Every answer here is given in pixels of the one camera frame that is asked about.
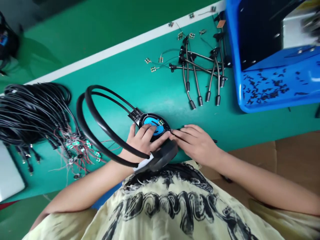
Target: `headphone ear cup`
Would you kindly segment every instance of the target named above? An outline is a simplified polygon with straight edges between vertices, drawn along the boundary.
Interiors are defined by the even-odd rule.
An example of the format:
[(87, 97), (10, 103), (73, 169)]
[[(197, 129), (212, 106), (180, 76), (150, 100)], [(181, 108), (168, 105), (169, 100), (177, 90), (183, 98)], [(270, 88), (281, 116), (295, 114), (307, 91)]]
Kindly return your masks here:
[(177, 142), (167, 139), (158, 151), (151, 152), (155, 159), (149, 163), (149, 169), (152, 172), (159, 171), (177, 155), (178, 151)]

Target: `left hand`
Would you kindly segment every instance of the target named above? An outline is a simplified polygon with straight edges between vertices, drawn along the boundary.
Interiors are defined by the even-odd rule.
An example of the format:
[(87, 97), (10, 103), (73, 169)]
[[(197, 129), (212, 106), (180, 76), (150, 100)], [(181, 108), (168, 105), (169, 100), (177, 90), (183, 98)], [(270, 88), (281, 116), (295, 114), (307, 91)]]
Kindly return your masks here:
[[(156, 126), (152, 126), (151, 124), (145, 124), (139, 129), (137, 134), (135, 134), (136, 124), (133, 123), (130, 127), (127, 143), (131, 147), (134, 147), (135, 149), (139, 150), (140, 152), (150, 155), (151, 151), (156, 151), (171, 135), (170, 131), (168, 131), (165, 132), (156, 141), (150, 142), (156, 129)], [(137, 157), (136, 155), (128, 152), (125, 149), (121, 151), (119, 157), (134, 163), (140, 163), (142, 160), (144, 160), (143, 158)]]

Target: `wrist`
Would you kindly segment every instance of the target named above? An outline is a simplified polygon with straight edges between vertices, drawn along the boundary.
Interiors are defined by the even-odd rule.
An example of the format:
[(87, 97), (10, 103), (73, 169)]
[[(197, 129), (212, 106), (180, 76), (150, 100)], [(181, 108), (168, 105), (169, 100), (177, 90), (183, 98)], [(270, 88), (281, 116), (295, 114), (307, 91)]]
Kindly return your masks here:
[(208, 167), (218, 171), (218, 169), (220, 169), (223, 163), (225, 162), (225, 159), (227, 158), (227, 156), (228, 156), (227, 152), (218, 148), (218, 151), (216, 152), (216, 154), (214, 154), (214, 156), (212, 156), (212, 158), (210, 159)]
[(123, 180), (134, 173), (132, 167), (128, 167), (125, 165), (122, 165), (120, 163), (117, 163), (113, 160), (109, 161), (106, 165), (106, 168), (112, 169), (114, 173), (116, 173), (117, 178), (119, 177), (119, 180)]

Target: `finger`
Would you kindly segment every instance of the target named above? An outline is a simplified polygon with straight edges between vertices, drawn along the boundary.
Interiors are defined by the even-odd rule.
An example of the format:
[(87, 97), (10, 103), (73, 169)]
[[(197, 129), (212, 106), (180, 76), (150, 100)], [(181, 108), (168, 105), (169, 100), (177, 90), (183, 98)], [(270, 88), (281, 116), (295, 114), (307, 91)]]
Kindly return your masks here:
[(161, 137), (159, 137), (157, 140), (150, 144), (150, 150), (157, 150), (169, 138), (170, 135), (171, 133), (169, 131), (165, 132)]
[(187, 125), (184, 125), (184, 127), (191, 127), (193, 129), (197, 130), (199, 133), (203, 133), (204, 132), (204, 130), (201, 127), (199, 127), (198, 125), (187, 124)]
[(142, 138), (143, 135), (146, 133), (146, 131), (148, 130), (149, 127), (151, 127), (151, 124), (145, 124), (145, 125), (143, 125), (143, 126), (139, 129), (139, 131), (137, 132), (136, 137), (137, 137), (137, 138)]
[(128, 135), (128, 139), (134, 138), (134, 136), (136, 135), (136, 124), (133, 123), (130, 127), (130, 132)]
[(184, 151), (188, 151), (188, 149), (190, 149), (190, 147), (191, 147), (191, 144), (189, 144), (189, 143), (177, 138), (173, 134), (170, 134), (169, 139), (170, 140), (175, 140), (177, 142), (178, 146)]
[(187, 142), (187, 143), (194, 143), (196, 140), (196, 137), (185, 133), (185, 132), (181, 132), (179, 130), (173, 130), (172, 134), (177, 136), (178, 138), (181, 138), (183, 141)]
[(154, 132), (156, 131), (157, 126), (151, 126), (149, 129), (146, 131), (146, 133), (143, 135), (142, 140), (146, 142), (150, 142)]
[(198, 137), (200, 135), (200, 133), (197, 130), (195, 130), (194, 128), (191, 128), (191, 127), (181, 128), (180, 131), (188, 133), (188, 134), (190, 134), (191, 136), (194, 136), (194, 137)]

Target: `right hand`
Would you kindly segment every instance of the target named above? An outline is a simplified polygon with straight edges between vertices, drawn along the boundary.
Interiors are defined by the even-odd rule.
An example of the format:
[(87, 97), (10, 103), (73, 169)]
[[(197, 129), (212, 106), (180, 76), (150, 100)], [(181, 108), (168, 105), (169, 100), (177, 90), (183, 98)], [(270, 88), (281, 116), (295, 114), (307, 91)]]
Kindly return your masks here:
[(180, 131), (172, 130), (169, 138), (175, 140), (189, 157), (204, 166), (215, 166), (224, 153), (202, 128), (194, 124), (184, 125)]

